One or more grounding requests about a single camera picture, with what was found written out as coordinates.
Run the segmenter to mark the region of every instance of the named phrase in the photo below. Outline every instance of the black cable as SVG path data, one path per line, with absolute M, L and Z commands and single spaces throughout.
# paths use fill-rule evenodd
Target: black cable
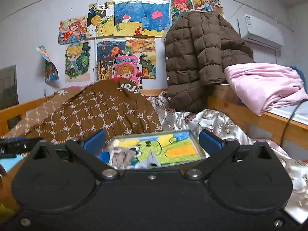
M 301 106 L 304 102 L 308 102 L 308 99 L 302 100 L 302 101 L 297 105 L 297 107 L 293 110 L 293 112 L 292 112 L 292 114 L 291 114 L 291 116 L 290 116 L 290 118 L 289 118 L 289 120 L 288 120 L 288 122 L 287 122 L 287 124 L 286 124 L 286 126 L 285 126 L 285 128 L 284 128 L 284 130 L 283 130 L 283 132 L 282 132 L 282 136 L 281 136 L 281 140 L 280 140 L 280 147 L 282 147 L 282 144 L 283 144 L 283 137 L 285 136 L 285 132 L 286 132 L 286 130 L 287 130 L 287 127 L 288 127 L 290 121 L 292 120 L 293 116 L 295 115 L 296 110 L 297 110 L 297 109 L 299 108 L 299 106 Z

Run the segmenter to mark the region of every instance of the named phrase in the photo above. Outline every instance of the brown puffer jacket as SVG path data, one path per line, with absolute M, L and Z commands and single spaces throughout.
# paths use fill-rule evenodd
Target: brown puffer jacket
M 169 107 L 200 112 L 230 65 L 252 63 L 253 51 L 217 12 L 191 11 L 165 39 Z

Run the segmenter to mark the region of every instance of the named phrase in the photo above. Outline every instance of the pink blanket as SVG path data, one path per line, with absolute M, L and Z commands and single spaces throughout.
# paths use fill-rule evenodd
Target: pink blanket
M 272 108 L 298 104 L 308 96 L 298 73 L 270 63 L 236 64 L 224 70 L 242 102 L 257 115 Z

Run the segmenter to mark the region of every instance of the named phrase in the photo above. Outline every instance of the cartoon boy drawing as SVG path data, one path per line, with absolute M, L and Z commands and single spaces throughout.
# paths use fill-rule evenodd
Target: cartoon boy drawing
M 182 13 L 188 11 L 187 3 L 188 0 L 173 0 L 172 2 L 173 6 Z
M 204 9 L 204 11 L 213 11 L 213 7 L 210 5 L 210 0 L 201 0 L 203 5 L 201 7 L 197 7 L 197 9 Z
M 68 48 L 66 49 L 65 67 L 67 70 L 67 74 L 75 73 L 78 70 L 76 60 L 79 58 L 79 56 L 81 56 L 82 48 L 83 48 L 83 44 L 76 42 L 76 43 L 70 44 Z
M 60 30 L 59 32 L 63 33 L 61 35 L 62 41 L 67 41 L 72 35 L 79 36 L 83 29 L 84 28 L 82 27 L 81 23 L 76 21 L 71 23 L 67 30 Z
M 122 77 L 133 81 L 136 85 L 139 84 L 138 77 L 141 77 L 142 73 L 139 72 L 135 65 L 119 64 L 115 66 L 115 77 Z

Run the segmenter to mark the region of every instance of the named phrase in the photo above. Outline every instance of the wooden bunk bed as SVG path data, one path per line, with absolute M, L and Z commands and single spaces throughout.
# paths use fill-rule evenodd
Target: wooden bunk bed
M 166 89 L 147 89 L 142 90 L 141 93 L 145 96 L 158 96 L 165 90 Z M 0 110 L 0 136 L 9 132 L 7 120 L 15 116 L 20 116 L 23 119 L 26 117 L 27 111 L 38 107 L 50 97 L 51 96 L 40 98 Z M 246 133 L 249 124 L 270 132 L 272 134 L 271 140 L 277 144 L 280 143 L 283 129 L 288 121 L 288 119 L 284 117 L 269 112 L 264 113 L 262 116 L 257 116 L 241 103 L 241 100 L 231 90 L 230 86 L 227 85 L 218 85 L 216 87 L 213 96 L 208 99 L 208 107 L 228 115 L 233 122 L 240 126 Z M 308 126 L 299 122 L 290 121 L 285 133 L 285 139 L 308 149 Z

